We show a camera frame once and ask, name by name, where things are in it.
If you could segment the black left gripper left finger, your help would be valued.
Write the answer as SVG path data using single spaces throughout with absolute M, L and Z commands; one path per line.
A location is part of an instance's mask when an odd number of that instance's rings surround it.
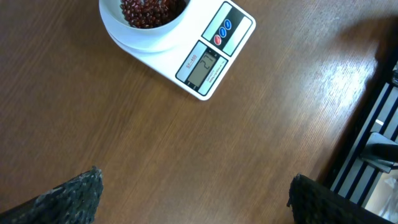
M 103 192 L 96 167 L 1 213 L 1 223 L 93 223 Z

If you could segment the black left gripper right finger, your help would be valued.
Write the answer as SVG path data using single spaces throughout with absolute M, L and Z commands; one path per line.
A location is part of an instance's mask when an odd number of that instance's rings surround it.
M 290 184 L 287 206 L 295 223 L 389 223 L 302 174 Z

